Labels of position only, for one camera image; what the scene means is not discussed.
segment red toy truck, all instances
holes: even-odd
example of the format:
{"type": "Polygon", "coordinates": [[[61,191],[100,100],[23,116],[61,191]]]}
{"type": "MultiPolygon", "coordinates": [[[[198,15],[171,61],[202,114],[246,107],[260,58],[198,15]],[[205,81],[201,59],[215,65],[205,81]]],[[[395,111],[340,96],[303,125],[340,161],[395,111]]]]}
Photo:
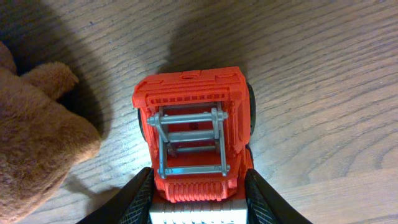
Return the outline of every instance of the red toy truck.
{"type": "Polygon", "coordinates": [[[152,167],[78,224],[310,223],[253,169],[256,104],[238,67],[151,75],[132,102],[152,167]]]}
{"type": "Polygon", "coordinates": [[[244,189],[256,104],[238,67],[151,75],[132,102],[161,197],[220,201],[244,189]]]}

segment wood grain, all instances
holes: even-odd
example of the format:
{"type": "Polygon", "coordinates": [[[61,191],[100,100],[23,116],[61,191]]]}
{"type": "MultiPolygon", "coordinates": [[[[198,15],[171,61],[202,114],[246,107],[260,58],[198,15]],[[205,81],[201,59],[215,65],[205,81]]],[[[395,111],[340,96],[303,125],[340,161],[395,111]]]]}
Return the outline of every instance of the wood grain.
{"type": "Polygon", "coordinates": [[[19,71],[69,64],[81,83],[62,103],[103,135],[21,223],[75,223],[150,165],[131,106],[139,80],[231,65],[256,94],[255,167],[292,205],[315,223],[398,222],[394,1],[46,0],[0,12],[19,71]]]}

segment red plastic body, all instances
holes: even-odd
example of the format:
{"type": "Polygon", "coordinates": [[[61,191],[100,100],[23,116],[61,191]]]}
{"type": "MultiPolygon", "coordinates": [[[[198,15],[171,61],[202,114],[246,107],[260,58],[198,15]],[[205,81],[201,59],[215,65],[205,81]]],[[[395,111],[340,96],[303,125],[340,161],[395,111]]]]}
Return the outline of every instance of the red plastic body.
{"type": "MultiPolygon", "coordinates": [[[[246,144],[250,139],[249,91],[238,67],[163,73],[143,79],[134,90],[132,103],[141,109],[144,135],[148,143],[152,168],[159,168],[159,134],[147,124],[147,118],[159,111],[159,106],[221,102],[228,113],[223,121],[226,161],[231,166],[226,177],[221,174],[190,174],[167,176],[155,174],[155,184],[161,197],[171,202],[217,200],[244,192],[246,171],[253,167],[246,144]]],[[[210,108],[191,108],[165,111],[165,114],[190,114],[210,111],[210,108]]],[[[170,124],[169,132],[211,129],[211,123],[170,124]]],[[[211,144],[210,142],[191,143],[211,144]]],[[[221,164],[216,152],[193,152],[167,156],[168,167],[221,164]]]]}

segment brown teddy bear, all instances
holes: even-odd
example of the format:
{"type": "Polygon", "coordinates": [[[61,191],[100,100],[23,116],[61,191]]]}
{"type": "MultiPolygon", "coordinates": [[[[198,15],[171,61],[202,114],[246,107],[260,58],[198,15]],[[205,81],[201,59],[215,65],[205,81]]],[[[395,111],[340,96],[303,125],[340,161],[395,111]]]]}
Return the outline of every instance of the brown teddy bear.
{"type": "Polygon", "coordinates": [[[55,100],[78,83],[59,62],[21,77],[0,42],[0,223],[13,223],[44,203],[71,166],[100,149],[97,130],[55,100]]]}

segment toy truck wheel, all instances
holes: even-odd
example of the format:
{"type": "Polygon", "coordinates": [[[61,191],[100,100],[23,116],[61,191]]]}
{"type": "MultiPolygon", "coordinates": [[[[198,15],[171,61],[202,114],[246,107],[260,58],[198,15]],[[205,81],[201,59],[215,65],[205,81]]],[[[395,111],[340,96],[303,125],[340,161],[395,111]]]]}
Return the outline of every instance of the toy truck wheel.
{"type": "Polygon", "coordinates": [[[249,84],[249,99],[250,99],[250,135],[254,132],[254,127],[256,126],[256,97],[254,96],[253,87],[249,84]]]}
{"type": "Polygon", "coordinates": [[[139,129],[141,131],[142,137],[144,138],[145,141],[147,141],[145,139],[144,129],[142,128],[141,111],[140,111],[140,109],[137,110],[137,116],[138,116],[138,125],[139,125],[139,129]]]}

